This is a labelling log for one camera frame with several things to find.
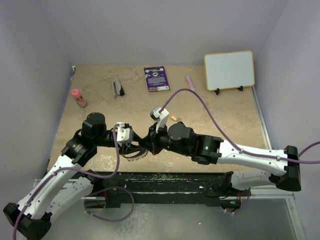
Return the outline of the key with yellow tag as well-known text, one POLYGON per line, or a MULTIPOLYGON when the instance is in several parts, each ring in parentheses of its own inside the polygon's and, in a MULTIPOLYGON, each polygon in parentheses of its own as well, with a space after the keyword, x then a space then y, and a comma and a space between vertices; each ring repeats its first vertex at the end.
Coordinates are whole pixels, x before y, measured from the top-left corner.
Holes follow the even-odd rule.
POLYGON ((176 116, 173 115, 173 114, 170 115, 170 119, 173 120, 173 121, 175 121, 175 122, 177 122, 177 123, 182 121, 181 118, 176 117, 176 116))

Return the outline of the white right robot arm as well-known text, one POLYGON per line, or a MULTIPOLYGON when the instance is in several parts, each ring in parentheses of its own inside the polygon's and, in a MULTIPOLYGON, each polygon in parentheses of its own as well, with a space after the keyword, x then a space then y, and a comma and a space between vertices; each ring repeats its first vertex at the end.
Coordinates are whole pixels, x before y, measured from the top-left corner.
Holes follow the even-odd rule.
POLYGON ((234 171, 222 183, 222 190, 228 196, 251 187, 268 185, 289 192, 302 189, 299 153, 294 146, 288 145, 280 150, 233 146, 226 139, 197 134, 183 122, 160 128, 154 124, 138 143, 153 155, 167 150, 190 157, 201 165, 233 164, 252 168, 249 172, 234 171))

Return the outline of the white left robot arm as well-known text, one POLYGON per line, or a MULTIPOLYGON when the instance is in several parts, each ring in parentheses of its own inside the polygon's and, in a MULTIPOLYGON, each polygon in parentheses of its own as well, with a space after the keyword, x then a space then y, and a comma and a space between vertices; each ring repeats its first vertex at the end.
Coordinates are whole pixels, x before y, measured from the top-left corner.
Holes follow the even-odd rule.
POLYGON ((75 198, 101 194, 103 184, 99 180, 113 178, 120 164, 108 175, 83 170, 97 154, 98 147, 115 148, 119 161, 121 155, 140 151, 141 147, 133 144, 140 140, 128 123, 118 122, 108 130, 102 113, 90 113, 37 186, 18 203, 10 202, 3 209, 13 226, 13 238, 21 233, 28 240, 40 240, 49 231, 53 219, 75 198))

